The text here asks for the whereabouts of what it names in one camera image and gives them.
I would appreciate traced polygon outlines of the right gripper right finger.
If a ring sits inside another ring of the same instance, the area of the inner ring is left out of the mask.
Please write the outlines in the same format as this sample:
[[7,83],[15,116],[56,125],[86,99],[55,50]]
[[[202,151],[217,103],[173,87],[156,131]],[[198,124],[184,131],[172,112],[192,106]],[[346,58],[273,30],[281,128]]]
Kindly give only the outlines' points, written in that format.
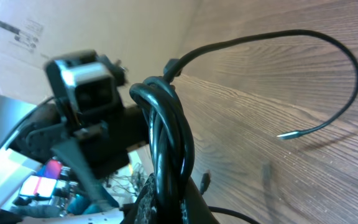
[[189,179],[181,203],[183,224],[218,224],[192,178]]

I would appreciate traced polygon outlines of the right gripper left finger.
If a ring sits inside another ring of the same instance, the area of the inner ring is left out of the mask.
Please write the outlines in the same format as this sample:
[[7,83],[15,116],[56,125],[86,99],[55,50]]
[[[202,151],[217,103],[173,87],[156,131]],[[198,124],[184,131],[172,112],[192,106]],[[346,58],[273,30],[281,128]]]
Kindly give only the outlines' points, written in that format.
[[158,224],[155,174],[148,176],[140,194],[121,224]]

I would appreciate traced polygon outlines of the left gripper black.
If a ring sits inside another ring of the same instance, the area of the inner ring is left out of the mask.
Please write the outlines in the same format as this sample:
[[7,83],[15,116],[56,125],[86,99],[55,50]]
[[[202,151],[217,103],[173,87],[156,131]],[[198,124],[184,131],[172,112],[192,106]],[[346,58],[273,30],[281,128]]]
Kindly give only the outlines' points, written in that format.
[[9,147],[43,164],[57,156],[74,172],[91,204],[108,212],[119,204],[96,177],[127,165],[127,149],[142,142],[148,144],[149,127],[142,110],[131,106],[90,124],[86,127],[89,134],[80,134],[81,128],[71,128],[62,121],[55,104],[46,104],[24,121]]

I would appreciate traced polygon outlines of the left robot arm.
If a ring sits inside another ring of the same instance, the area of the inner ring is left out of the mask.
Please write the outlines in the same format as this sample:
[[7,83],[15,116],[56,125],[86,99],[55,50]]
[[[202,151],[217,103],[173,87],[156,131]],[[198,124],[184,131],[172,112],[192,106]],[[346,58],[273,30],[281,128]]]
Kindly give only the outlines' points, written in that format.
[[38,177],[56,159],[70,169],[69,181],[80,185],[98,213],[51,219],[52,223],[120,222],[119,207],[106,194],[101,179],[128,165],[129,149],[148,143],[148,126],[137,106],[75,113],[53,98],[30,110],[0,143],[0,223],[43,223],[43,218],[1,216],[2,206],[15,194],[36,200],[56,196],[57,179]]

